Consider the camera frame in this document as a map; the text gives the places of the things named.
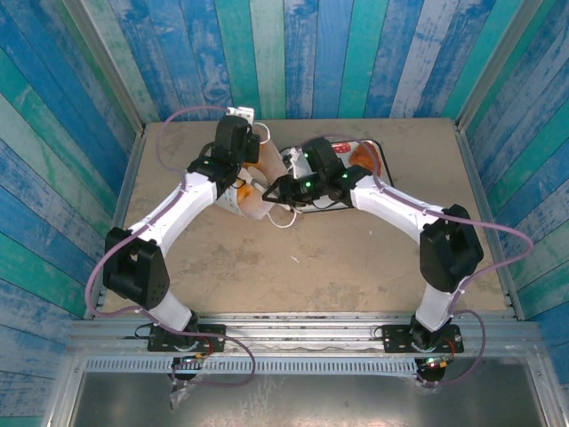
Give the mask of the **white paper bag animal print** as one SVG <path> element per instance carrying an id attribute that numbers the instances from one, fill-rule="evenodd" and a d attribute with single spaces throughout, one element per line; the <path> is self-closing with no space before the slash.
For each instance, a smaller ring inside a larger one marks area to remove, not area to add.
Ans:
<path id="1" fill-rule="evenodd" d="M 243 203 L 237 203 L 236 190 L 245 183 L 250 184 L 251 178 L 265 182 L 269 187 L 278 177 L 287 174 L 284 161 L 271 139 L 269 128 L 261 122 L 256 122 L 253 124 L 252 130 L 253 133 L 260 136 L 259 162 L 257 164 L 245 163 L 236 182 L 220 196 L 215 205 L 230 213 L 252 220 L 262 220 L 267 217 L 275 227 L 279 229 L 289 228 L 296 221 L 297 212 L 293 208 L 285 209 L 293 214 L 292 219 L 286 224 L 277 223 L 270 213 L 276 205 L 262 200 L 262 194 L 267 189 L 260 191 L 256 188 L 255 193 Z"/>

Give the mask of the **orange brown fake croissant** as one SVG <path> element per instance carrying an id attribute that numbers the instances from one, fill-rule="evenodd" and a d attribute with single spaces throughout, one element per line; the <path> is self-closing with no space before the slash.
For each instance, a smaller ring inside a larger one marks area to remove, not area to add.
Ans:
<path id="1" fill-rule="evenodd" d="M 349 157 L 350 165 L 359 165 L 363 168 L 381 174 L 380 153 L 376 146 L 369 141 L 357 143 Z"/>

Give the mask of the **white strawberry print tray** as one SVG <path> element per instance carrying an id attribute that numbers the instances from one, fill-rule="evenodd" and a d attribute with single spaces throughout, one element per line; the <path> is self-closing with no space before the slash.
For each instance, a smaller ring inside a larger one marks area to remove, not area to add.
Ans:
<path id="1" fill-rule="evenodd" d="M 387 163 L 387 159 L 385 157 L 384 151 L 382 146 L 378 141 L 375 140 L 363 140 L 363 142 L 369 141 L 372 142 L 380 153 L 380 160 L 381 160 L 381 174 L 379 175 L 384 181 L 386 181 L 389 185 L 393 186 L 394 181 L 392 179 L 391 172 L 389 170 L 389 165 Z M 349 157 L 352 150 L 355 148 L 357 144 L 356 141 L 339 141 L 333 142 L 332 147 L 334 152 L 336 153 L 337 157 L 342 161 L 346 168 L 349 168 L 351 165 L 349 164 Z M 280 151 L 280 155 L 283 159 L 282 152 L 285 149 Z M 307 214 L 307 213 L 314 213 L 319 211 L 333 211 L 333 210 L 345 210 L 349 209 L 349 207 L 341 202 L 333 202 L 328 196 L 322 196 L 318 198 L 315 202 L 305 203 L 296 205 L 294 210 L 299 214 Z"/>

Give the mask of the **grey metal panel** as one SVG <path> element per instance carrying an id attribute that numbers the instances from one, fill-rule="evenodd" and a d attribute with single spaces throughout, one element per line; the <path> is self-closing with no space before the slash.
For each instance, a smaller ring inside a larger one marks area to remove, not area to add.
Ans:
<path id="1" fill-rule="evenodd" d="M 171 402 L 163 375 L 88 374 L 71 427 L 545 427 L 526 370 L 485 367 L 428 390 L 396 377 L 260 375 Z"/>

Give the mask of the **aluminium table side rail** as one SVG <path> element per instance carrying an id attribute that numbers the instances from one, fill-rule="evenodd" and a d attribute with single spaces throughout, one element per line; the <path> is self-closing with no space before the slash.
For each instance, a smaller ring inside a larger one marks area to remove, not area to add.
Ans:
<path id="1" fill-rule="evenodd" d="M 132 146 L 132 152 L 129 158 L 128 166 L 125 170 L 124 180 L 116 203 L 116 210 L 110 228 L 123 228 L 124 226 L 124 220 L 127 215 L 128 206 L 132 197 L 132 191 L 134 188 L 146 139 L 147 135 L 145 131 L 136 135 L 134 144 Z M 106 293 L 107 289 L 102 283 L 102 272 L 100 272 L 100 275 L 93 283 L 90 296 L 90 301 L 95 308 L 100 309 L 104 305 Z"/>
<path id="2" fill-rule="evenodd" d="M 463 131 L 459 131 L 458 127 L 454 127 L 454 134 L 457 145 L 461 153 L 461 158 L 465 167 L 466 174 L 469 178 L 469 184 L 476 201 L 477 210 L 482 222 L 494 223 L 493 216 L 488 205 L 482 182 L 479 178 L 475 160 L 471 153 L 467 135 Z M 489 257 L 492 263 L 505 262 L 506 257 L 503 253 L 501 241 L 499 240 L 498 231 L 494 229 L 482 228 L 485 235 L 485 241 L 488 245 Z M 493 272 L 500 281 L 504 302 L 506 303 L 507 312 L 516 320 L 525 320 L 522 311 L 517 290 L 507 266 L 499 267 Z"/>

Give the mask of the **aluminium mounting rail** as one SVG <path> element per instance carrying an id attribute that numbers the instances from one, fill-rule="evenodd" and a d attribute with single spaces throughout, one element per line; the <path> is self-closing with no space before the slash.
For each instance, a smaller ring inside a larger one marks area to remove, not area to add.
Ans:
<path id="1" fill-rule="evenodd" d="M 502 356 L 543 348 L 539 328 L 517 321 L 508 313 L 480 315 L 486 331 L 485 355 Z M 136 354 L 146 350 L 148 321 L 141 317 L 98 318 L 72 324 L 69 343 L 93 352 Z M 383 352 L 386 325 L 408 326 L 406 313 L 226 313 L 203 315 L 199 327 L 222 325 L 225 334 L 246 345 L 254 354 L 364 355 Z"/>

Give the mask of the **aluminium corner post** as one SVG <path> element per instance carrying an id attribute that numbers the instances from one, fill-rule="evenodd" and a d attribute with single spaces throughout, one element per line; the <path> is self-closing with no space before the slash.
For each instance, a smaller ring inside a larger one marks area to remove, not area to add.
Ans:
<path id="1" fill-rule="evenodd" d="M 456 117 L 454 123 L 459 133 L 465 132 L 469 127 L 485 96 L 542 3 L 543 0 L 520 1 Z"/>
<path id="2" fill-rule="evenodd" d="M 85 0 L 62 0 L 62 3 L 76 24 L 103 75 L 107 79 L 132 129 L 137 134 L 143 134 L 145 125 L 140 118 L 131 95 L 128 93 L 124 80 L 120 76 L 120 72 L 112 58 L 109 48 L 103 41 L 100 31 L 97 29 L 91 14 L 88 12 Z"/>

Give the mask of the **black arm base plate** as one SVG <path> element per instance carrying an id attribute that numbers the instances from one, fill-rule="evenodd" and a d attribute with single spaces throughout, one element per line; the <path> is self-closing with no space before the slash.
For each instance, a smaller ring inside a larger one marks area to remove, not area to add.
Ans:
<path id="1" fill-rule="evenodd" d="M 429 332 L 410 325 L 381 327 L 381 339 L 387 353 L 463 353 L 461 330 L 456 325 L 446 325 L 436 332 Z"/>
<path id="2" fill-rule="evenodd" d="M 195 352 L 212 354 L 224 350 L 225 341 L 217 336 L 190 337 L 172 334 L 158 326 L 152 326 L 148 335 L 150 352 Z"/>

